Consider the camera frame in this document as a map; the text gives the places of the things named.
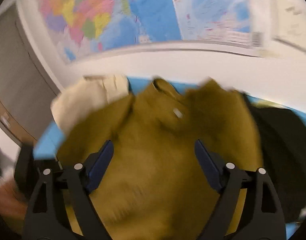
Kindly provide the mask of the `left hand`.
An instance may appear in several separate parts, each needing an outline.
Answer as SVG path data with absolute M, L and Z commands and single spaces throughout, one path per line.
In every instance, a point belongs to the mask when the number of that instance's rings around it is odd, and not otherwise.
M 27 200 L 14 179 L 0 184 L 0 214 L 11 230 L 22 234 L 27 211 Z

